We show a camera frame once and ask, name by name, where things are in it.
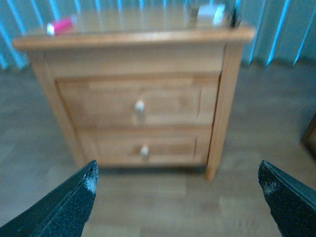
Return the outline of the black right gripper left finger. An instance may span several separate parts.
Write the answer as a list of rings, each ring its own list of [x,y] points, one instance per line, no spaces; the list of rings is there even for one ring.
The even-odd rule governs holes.
[[[89,162],[0,228],[2,237],[80,237],[96,198],[98,165]]]

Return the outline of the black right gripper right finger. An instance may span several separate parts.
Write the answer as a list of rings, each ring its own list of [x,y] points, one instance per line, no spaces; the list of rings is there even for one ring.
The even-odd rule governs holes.
[[[316,235],[316,191],[270,162],[259,165],[258,182],[283,237]]]

